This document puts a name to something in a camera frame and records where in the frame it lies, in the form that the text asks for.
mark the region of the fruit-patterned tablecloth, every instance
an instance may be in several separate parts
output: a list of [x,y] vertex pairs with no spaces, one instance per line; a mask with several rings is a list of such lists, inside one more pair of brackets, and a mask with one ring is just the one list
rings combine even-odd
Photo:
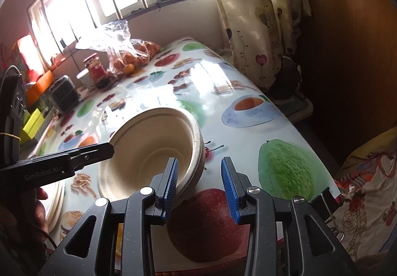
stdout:
[[[131,77],[94,92],[68,115],[54,119],[39,154],[107,142],[145,109],[178,106],[197,119],[208,151],[195,194],[174,208],[166,226],[152,227],[155,269],[198,273],[229,267],[247,253],[247,226],[234,224],[227,207],[220,163],[230,156],[236,170],[270,194],[308,200],[330,187],[328,171],[294,126],[244,75],[192,38],[164,47]],[[131,141],[139,143],[139,136]],[[96,198],[99,164],[66,180],[57,241]]]

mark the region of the yellow box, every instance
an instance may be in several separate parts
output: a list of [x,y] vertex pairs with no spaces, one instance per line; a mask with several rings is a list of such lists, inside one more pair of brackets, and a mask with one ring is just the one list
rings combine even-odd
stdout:
[[21,131],[21,145],[34,138],[43,121],[44,117],[41,115],[40,110],[36,109],[33,111],[29,120]]

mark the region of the cherry stem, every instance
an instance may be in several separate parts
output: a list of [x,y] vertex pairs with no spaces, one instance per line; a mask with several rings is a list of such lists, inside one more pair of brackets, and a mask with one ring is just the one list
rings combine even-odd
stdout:
[[211,152],[211,151],[213,151],[213,150],[217,150],[217,149],[222,148],[222,147],[225,147],[225,145],[221,145],[221,146],[219,146],[219,147],[217,147],[217,148],[211,149],[211,150],[209,150],[209,152]]

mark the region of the clear plastic bag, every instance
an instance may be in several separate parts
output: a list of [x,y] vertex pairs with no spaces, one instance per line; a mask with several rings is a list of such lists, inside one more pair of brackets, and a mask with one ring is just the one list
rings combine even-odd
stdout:
[[126,20],[113,21],[87,33],[76,44],[78,49],[93,49],[107,52],[109,70],[114,74],[141,68],[160,51],[160,46],[144,40],[131,39]]

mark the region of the beige paper bowl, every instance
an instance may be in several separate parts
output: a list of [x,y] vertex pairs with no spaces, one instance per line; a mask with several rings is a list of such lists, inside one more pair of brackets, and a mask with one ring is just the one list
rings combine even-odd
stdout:
[[182,108],[146,110],[111,137],[114,156],[102,161],[98,189],[110,201],[128,198],[164,171],[169,157],[179,164],[175,197],[194,187],[204,169],[204,142],[193,115]]

